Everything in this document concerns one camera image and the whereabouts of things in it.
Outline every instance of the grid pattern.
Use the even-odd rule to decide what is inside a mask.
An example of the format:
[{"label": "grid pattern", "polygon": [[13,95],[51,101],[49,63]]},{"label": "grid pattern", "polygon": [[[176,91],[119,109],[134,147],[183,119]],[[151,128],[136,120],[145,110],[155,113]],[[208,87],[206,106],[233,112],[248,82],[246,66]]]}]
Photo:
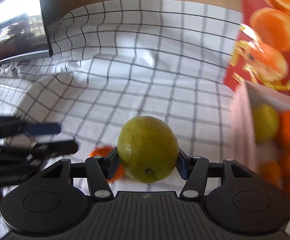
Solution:
[{"label": "grid pattern", "polygon": [[[2,66],[0,115],[57,121],[57,136],[10,138],[9,144],[76,138],[84,161],[97,145],[116,145],[134,116],[162,119],[188,155],[221,162],[230,156],[232,91],[222,83],[241,14],[174,0],[116,0],[68,13],[51,38],[54,55]],[[180,193],[177,171],[141,184],[126,177],[118,190]],[[206,193],[219,185],[209,179]],[[86,179],[74,185],[88,194]],[[6,232],[0,223],[0,237]]]}]

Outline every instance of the white checkered tablecloth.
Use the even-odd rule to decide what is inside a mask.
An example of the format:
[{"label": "white checkered tablecloth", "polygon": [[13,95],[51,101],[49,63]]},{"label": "white checkered tablecloth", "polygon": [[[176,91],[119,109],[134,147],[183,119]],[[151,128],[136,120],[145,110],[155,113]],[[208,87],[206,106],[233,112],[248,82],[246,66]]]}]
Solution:
[{"label": "white checkered tablecloth", "polygon": [[[151,115],[170,126],[188,155],[222,162],[230,156],[233,93],[222,79],[240,23],[236,11],[176,0],[115,0],[71,11],[51,35],[52,57],[6,64],[0,73],[0,115],[60,122],[62,132],[9,143],[76,138],[80,150],[70,159],[83,162],[96,145],[115,146],[127,120]],[[114,194],[179,194],[184,184],[174,170],[156,183],[126,176],[110,187]],[[219,184],[208,179],[205,193]],[[86,179],[74,185],[89,194]],[[0,238],[7,231],[0,218]]]}]

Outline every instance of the round black cover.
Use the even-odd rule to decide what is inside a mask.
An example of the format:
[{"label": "round black cover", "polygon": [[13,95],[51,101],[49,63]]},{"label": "round black cover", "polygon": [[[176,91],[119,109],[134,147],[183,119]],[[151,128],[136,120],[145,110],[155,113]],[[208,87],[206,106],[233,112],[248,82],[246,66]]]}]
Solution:
[{"label": "round black cover", "polygon": [[261,179],[235,179],[206,197],[206,210],[221,226],[244,235],[267,234],[290,220],[290,199]]},{"label": "round black cover", "polygon": [[3,198],[0,213],[14,231],[44,235],[67,230],[81,221],[87,197],[60,179],[24,183]]}]

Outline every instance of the yellow-green fruit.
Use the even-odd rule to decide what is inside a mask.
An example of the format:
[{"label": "yellow-green fruit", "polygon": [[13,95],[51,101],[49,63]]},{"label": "yellow-green fruit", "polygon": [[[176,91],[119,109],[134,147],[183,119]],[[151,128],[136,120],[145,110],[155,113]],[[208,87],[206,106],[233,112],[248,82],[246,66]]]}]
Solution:
[{"label": "yellow-green fruit", "polygon": [[262,143],[273,139],[279,128],[277,111],[267,104],[253,110],[255,141]]},{"label": "yellow-green fruit", "polygon": [[131,178],[151,183],[166,178],[173,171],[179,147],[166,123],[152,116],[138,116],[121,129],[117,151]]}]

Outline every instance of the round green fruit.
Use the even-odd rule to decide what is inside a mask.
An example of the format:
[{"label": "round green fruit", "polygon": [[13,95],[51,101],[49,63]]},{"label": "round green fruit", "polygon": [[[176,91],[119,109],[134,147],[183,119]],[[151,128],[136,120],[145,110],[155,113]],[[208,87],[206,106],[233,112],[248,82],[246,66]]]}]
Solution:
[{"label": "round green fruit", "polygon": [[121,129],[117,151],[132,179],[151,183],[166,178],[173,171],[179,147],[173,131],[162,120],[137,116]]},{"label": "round green fruit", "polygon": [[253,110],[254,134],[257,143],[269,141],[275,137],[279,128],[277,111],[267,104]]}]

